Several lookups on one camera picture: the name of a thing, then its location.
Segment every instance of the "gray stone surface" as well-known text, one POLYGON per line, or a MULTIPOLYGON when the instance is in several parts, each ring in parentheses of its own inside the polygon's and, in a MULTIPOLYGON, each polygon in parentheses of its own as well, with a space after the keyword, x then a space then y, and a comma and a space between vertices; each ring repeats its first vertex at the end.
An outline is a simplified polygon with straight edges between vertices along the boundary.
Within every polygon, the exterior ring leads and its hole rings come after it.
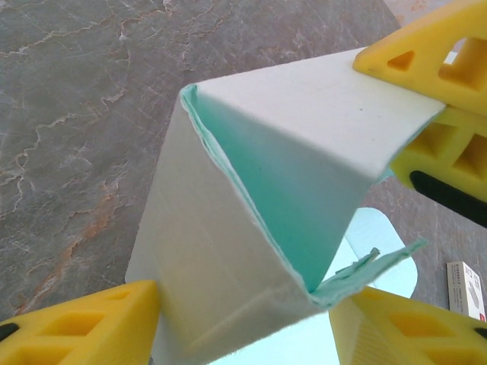
POLYGON ((396 28, 381 0, 0 0, 0 320, 123 282, 183 85, 396 28))
POLYGON ((406 244, 419 238, 429 242, 413 256, 418 285, 412 298, 448 309, 447 262, 464 261, 480 276, 487 309, 487 229, 404 188, 395 178, 374 186, 364 206, 385 213, 406 244))

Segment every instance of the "triangular prism structure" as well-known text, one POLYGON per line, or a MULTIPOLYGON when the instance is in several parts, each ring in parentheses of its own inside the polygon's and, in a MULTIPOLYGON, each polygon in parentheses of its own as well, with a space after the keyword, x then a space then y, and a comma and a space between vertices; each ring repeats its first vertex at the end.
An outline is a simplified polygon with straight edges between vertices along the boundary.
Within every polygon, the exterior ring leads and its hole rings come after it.
POLYGON ((148 363, 158 323, 154 281, 101 291, 0 323, 1 365, 148 363))
POLYGON ((126 273, 163 293, 157 365, 216 360, 378 275, 319 290, 370 186, 444 103, 354 71, 359 51, 181 91, 126 273))
POLYGON ((329 312, 340 364, 483 365, 487 324, 366 287, 329 312))
POLYGON ((353 67, 487 116, 487 1, 455 0, 369 46, 353 67), (447 57, 461 40, 450 63, 447 57))

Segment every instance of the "white box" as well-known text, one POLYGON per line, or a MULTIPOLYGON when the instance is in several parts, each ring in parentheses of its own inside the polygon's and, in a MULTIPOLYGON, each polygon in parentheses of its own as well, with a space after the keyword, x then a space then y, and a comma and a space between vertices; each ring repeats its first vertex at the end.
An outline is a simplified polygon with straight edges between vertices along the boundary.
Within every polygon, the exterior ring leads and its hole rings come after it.
POLYGON ((465 262, 447 263, 450 310, 485 322, 480 277, 465 262))

